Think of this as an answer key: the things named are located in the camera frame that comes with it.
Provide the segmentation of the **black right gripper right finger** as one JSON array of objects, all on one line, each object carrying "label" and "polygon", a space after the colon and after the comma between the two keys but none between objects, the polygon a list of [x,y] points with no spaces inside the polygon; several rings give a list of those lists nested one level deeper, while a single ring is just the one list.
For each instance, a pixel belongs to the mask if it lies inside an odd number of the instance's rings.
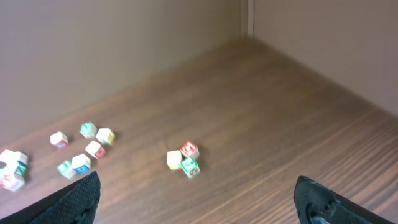
[{"label": "black right gripper right finger", "polygon": [[293,198],[301,224],[393,224],[306,176],[298,177]]}]

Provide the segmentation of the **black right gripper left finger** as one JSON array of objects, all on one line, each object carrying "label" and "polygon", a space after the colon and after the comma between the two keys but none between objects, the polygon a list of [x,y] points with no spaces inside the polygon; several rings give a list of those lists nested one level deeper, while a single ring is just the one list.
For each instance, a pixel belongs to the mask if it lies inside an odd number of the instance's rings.
[{"label": "black right gripper left finger", "polygon": [[3,224],[93,224],[101,182],[93,171],[38,202],[1,219]]}]

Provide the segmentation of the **yellow edged picture block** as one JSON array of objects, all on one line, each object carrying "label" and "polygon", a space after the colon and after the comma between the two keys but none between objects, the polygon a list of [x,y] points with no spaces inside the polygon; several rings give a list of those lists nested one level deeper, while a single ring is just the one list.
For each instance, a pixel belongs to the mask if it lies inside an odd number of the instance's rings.
[{"label": "yellow edged picture block", "polygon": [[115,133],[109,128],[100,128],[96,134],[97,140],[106,145],[112,145],[115,137]]}]

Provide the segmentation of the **yellow side picture block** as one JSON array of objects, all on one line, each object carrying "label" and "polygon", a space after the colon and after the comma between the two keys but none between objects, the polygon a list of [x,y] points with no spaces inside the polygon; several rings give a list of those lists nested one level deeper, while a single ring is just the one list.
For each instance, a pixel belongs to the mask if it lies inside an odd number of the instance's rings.
[{"label": "yellow side picture block", "polygon": [[181,162],[183,156],[180,151],[168,151],[167,152],[167,165],[170,170],[181,169]]}]

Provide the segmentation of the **green J letter block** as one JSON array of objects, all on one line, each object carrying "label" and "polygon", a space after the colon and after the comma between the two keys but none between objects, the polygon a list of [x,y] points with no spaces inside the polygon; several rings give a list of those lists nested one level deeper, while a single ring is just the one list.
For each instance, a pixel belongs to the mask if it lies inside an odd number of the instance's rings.
[{"label": "green J letter block", "polygon": [[181,167],[189,179],[196,177],[200,173],[200,167],[192,157],[185,158],[181,162]]}]

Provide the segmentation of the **red letter wooden block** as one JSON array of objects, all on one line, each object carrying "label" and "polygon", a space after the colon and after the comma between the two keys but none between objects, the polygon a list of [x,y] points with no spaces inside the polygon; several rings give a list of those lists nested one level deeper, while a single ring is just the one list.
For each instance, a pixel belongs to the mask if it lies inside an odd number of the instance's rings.
[{"label": "red letter wooden block", "polygon": [[193,159],[197,159],[200,155],[198,146],[191,141],[187,141],[181,148],[180,152],[184,157],[192,157]]}]

